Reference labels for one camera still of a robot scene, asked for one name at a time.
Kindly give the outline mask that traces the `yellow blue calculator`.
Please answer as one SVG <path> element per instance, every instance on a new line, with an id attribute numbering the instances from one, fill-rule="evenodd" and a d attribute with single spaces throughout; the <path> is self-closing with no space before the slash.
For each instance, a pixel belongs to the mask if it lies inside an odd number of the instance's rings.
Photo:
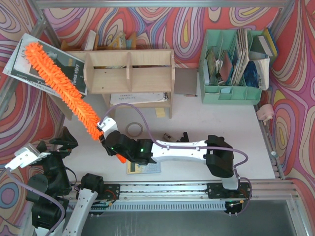
<path id="1" fill-rule="evenodd" d="M 148 165 L 139 165 L 127 161 L 127 174 L 158 174 L 161 173 L 159 163 L 149 163 Z"/>

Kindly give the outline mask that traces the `orange chenille duster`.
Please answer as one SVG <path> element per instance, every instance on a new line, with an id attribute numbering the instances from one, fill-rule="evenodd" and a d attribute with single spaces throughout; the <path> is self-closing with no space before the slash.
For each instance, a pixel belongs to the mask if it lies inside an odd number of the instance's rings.
<path id="1" fill-rule="evenodd" d="M 70 79 L 43 51 L 43 46 L 38 43 L 30 43 L 26 46 L 25 54 L 32 67 L 38 71 L 45 83 L 60 95 L 62 101 L 83 123 L 91 137 L 97 140 L 100 135 L 103 135 L 103 132 L 97 127 L 97 124 L 102 120 L 93 108 L 82 99 L 81 94 Z"/>

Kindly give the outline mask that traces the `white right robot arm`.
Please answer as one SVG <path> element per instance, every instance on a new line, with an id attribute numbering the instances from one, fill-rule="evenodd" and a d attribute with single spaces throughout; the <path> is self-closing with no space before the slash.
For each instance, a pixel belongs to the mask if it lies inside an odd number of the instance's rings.
<path id="1" fill-rule="evenodd" d="M 108 155 L 116 156 L 122 163 L 138 165 L 165 161 L 190 161 L 207 166 L 210 173 L 219 177 L 226 190 L 238 190 L 240 177 L 236 167 L 248 161 L 248 156 L 225 142 L 223 137 L 209 135 L 199 142 L 163 142 L 153 139 L 132 139 L 114 130 L 100 135 L 99 140 Z"/>

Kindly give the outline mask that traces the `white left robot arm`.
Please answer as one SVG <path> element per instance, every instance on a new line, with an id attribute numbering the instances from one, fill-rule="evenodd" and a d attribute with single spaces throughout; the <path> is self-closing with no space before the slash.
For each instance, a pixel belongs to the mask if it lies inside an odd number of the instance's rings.
<path id="1" fill-rule="evenodd" d="M 27 191 L 26 199 L 33 203 L 31 208 L 32 225 L 38 236 L 79 236 L 82 233 L 94 200 L 104 191 L 103 177 L 86 174 L 79 184 L 77 203 L 70 216 L 65 220 L 69 200 L 65 198 L 72 191 L 72 184 L 66 173 L 63 159 L 78 146 L 77 140 L 66 127 L 61 135 L 49 142 L 59 145 L 42 160 L 35 163 L 44 172 L 32 176 L 28 186 L 38 192 Z"/>

